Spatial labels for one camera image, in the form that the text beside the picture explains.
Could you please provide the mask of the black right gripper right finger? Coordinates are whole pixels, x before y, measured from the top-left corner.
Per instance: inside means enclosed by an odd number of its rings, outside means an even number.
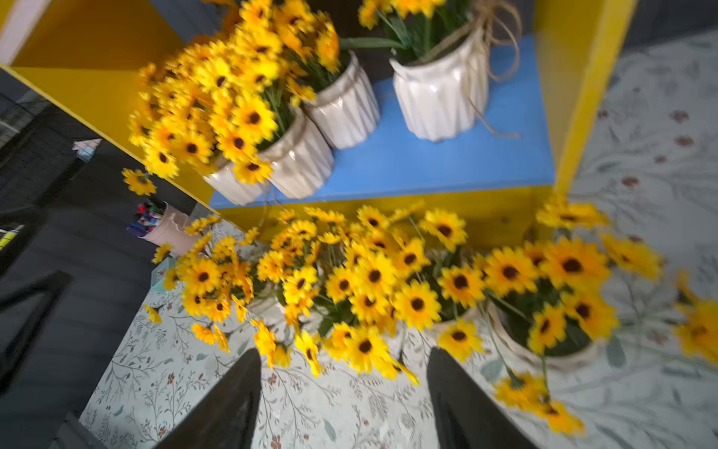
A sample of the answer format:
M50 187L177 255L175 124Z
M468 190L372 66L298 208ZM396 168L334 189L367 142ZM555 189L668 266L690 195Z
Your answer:
M441 448L536 446L445 350L431 350L427 381Z

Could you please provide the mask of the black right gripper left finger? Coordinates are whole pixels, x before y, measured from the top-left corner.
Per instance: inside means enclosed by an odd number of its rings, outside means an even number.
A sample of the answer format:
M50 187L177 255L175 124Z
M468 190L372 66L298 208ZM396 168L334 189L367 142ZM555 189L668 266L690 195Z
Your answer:
M250 448L260 400L261 358L252 348L157 446Z

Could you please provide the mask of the sunflower pot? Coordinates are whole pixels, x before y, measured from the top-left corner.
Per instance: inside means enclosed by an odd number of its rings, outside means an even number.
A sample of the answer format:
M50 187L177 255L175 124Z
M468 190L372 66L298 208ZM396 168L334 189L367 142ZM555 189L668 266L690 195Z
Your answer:
M228 60L236 73L229 120L261 149L290 126L294 110L317 105L352 61L330 16L306 1L234 1Z
M183 230L190 248L173 256L178 245L164 243L157 248L153 263L164 269L161 279L165 296L157 304L145 303L147 326L142 347L157 352L166 349L181 353L186 361L198 360L192 351L195 342L229 352L231 336L250 325L255 346L269 364L289 365L295 331L280 336L277 324L263 318L264 312L280 305L281 272L277 252L263 252L256 238L257 228L241 239L226 232L214 234L220 226L216 216L199 218Z
M182 166L213 174L221 158L233 163L232 176L242 184L268 181L273 169L260 153L288 131L300 103L316 97L306 84L305 62L338 72L338 34L326 28L301 39L237 28L228 39L194 44L164 65L142 67L138 109L128 127L144 168L123 170L129 190L151 196L153 178L171 180Z
M389 236L398 215L362 206L355 220L338 211L283 209L279 232L256 264L255 280L271 287L282 307L282 339L276 325L252 320L254 342L267 366L286 368L299 352L319 377L327 355L358 374L420 381L392 355L387 338L398 332L394 297L401 276L393 260L398 245Z
M464 254L466 220L443 209L405 208L388 222L398 245L393 260L398 319L433 334L439 348L460 362L483 353L476 314L487 299L486 284L480 266Z
M393 84L409 132L420 140L455 138L484 119L491 82L510 78L490 67L495 46L516 48L523 32L512 1L365 1L358 20L383 27L364 48L387 49Z
M506 366L506 378L495 384L500 402L540 417L555 433L583 433L583 421L551 391L549 366L577 365L587 351L619 343L619 332L640 339L650 323L671 332L680 349L678 361L717 367L717 303L698 297L685 272L677 276L677 296L669 305L643 303L622 319L602 294L603 284L617 275L628 287L637 281L661 286L664 258L641 239L609 233L607 215L589 203L554 195L536 220L555 235L497 248L475 261L492 339L540 367L531 373Z

